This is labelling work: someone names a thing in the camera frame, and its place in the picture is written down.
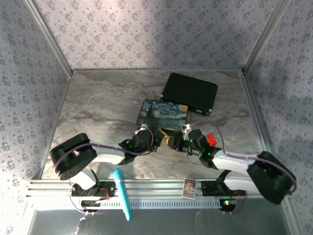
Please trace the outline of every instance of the yellow object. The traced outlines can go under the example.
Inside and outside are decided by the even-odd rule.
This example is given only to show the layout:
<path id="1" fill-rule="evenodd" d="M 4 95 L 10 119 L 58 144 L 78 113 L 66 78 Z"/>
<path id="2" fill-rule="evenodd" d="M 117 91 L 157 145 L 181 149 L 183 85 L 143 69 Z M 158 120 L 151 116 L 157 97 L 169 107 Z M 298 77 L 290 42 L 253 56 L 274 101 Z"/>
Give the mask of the yellow object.
<path id="1" fill-rule="evenodd" d="M 188 107 L 186 105 L 179 105 L 179 109 L 182 111 L 187 111 Z"/>
<path id="2" fill-rule="evenodd" d="M 166 145 L 168 145 L 168 141 L 170 140 L 170 137 L 168 136 L 167 137 L 167 140 L 166 140 Z"/>
<path id="3" fill-rule="evenodd" d="M 165 138 L 168 138 L 168 136 L 167 136 L 167 134 L 166 134 L 164 131 L 161 131 L 161 130 L 160 130 L 160 132 L 162 132 L 162 134 L 164 135 L 163 139 L 161 140 L 161 144 L 162 144 L 163 141 L 165 140 Z"/>

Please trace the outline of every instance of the marble surface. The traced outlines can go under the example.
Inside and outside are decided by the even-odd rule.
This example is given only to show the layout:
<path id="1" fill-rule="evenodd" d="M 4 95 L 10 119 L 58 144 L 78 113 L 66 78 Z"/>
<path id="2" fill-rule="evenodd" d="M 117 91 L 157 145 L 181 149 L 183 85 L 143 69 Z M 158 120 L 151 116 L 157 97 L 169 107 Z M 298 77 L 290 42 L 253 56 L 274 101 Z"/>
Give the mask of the marble surface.
<path id="1" fill-rule="evenodd" d="M 87 133 L 93 141 L 115 145 L 129 139 L 136 130 L 136 120 L 146 98 L 159 99 L 170 71 L 156 70 L 78 70 L 74 71 L 51 148 L 75 136 Z M 218 92 L 210 117 L 188 113 L 188 123 L 209 119 L 221 129 L 226 150 L 238 153 L 260 152 L 255 126 L 242 87 L 239 72 L 178 72 L 216 83 Z M 216 129 L 200 122 L 195 127 L 204 134 Z M 196 156 L 190 159 L 200 163 Z M 111 178 L 115 165 L 91 163 L 99 178 Z M 43 178 L 57 178 L 48 157 Z M 163 144 L 156 153 L 138 156 L 122 165 L 124 177 L 133 178 L 216 178 L 221 171 L 191 164 L 186 154 Z"/>

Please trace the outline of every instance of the enclosure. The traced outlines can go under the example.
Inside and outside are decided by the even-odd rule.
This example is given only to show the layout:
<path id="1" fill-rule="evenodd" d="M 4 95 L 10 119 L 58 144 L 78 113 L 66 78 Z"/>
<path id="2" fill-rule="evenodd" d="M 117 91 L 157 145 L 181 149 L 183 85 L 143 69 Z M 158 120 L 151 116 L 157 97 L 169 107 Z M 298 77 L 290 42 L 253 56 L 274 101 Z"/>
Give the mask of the enclosure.
<path id="1" fill-rule="evenodd" d="M 16 232 L 22 217 L 29 234 L 43 232 L 40 219 L 53 220 L 59 210 L 71 221 L 68 232 L 60 232 L 73 232 L 81 216 L 68 204 L 68 183 L 52 171 L 49 150 L 80 132 L 110 145 L 131 137 L 143 100 L 159 99 L 169 74 L 177 72 L 219 85 L 211 116 L 188 113 L 188 122 L 210 119 L 220 127 L 227 150 L 270 151 L 297 177 L 298 190 L 279 208 L 252 195 L 238 221 L 265 207 L 277 218 L 264 221 L 268 234 L 284 229 L 313 234 L 312 1 L 4 0 L 0 5 L 0 195 L 6 204 L 1 233 Z M 214 127 L 205 122 L 198 127 L 220 143 Z M 100 179 L 112 178 L 114 165 L 90 167 Z M 121 169 L 130 185 L 148 180 L 151 188 L 159 180 L 167 185 L 221 173 L 191 164 L 166 146 Z M 170 190 L 178 200 L 180 188 Z M 168 199 L 160 197 L 166 195 L 161 188 L 148 195 Z M 196 227 L 189 234 L 209 232 L 201 220 L 217 213 L 183 210 L 185 216 L 177 209 L 147 213 L 156 220 L 167 213 L 182 216 L 180 222 L 196 218 L 186 224 Z M 119 219 L 117 211 L 110 213 Z M 136 213 L 141 218 L 143 212 Z M 227 222 L 239 227 L 234 216 Z M 223 223 L 219 218 L 212 223 Z M 252 221 L 247 233 L 252 226 L 260 225 Z"/>

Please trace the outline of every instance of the black case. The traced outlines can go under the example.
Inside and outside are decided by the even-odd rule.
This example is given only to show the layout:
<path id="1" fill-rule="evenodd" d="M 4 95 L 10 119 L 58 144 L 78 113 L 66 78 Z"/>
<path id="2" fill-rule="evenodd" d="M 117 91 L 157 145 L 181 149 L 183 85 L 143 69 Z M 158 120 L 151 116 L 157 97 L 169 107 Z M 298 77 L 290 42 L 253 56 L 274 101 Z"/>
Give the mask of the black case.
<path id="1" fill-rule="evenodd" d="M 218 85 L 188 77 L 178 73 L 171 73 L 161 99 L 188 106 L 191 112 L 210 115 L 216 96 Z"/>

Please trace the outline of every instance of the teal marker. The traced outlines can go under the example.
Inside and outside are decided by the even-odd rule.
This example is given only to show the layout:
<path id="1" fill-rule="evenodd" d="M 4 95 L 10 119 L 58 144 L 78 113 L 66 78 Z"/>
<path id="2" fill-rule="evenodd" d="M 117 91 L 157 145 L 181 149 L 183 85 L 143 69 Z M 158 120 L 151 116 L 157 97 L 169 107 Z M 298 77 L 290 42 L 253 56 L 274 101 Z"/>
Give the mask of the teal marker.
<path id="1" fill-rule="evenodd" d="M 127 221 L 130 221 L 132 219 L 131 206 L 129 204 L 128 195 L 124 184 L 123 173 L 120 168 L 113 169 L 113 179 L 115 181 L 117 190 L 120 193 L 119 196 L 122 199 L 121 203 L 123 212 L 126 216 Z"/>

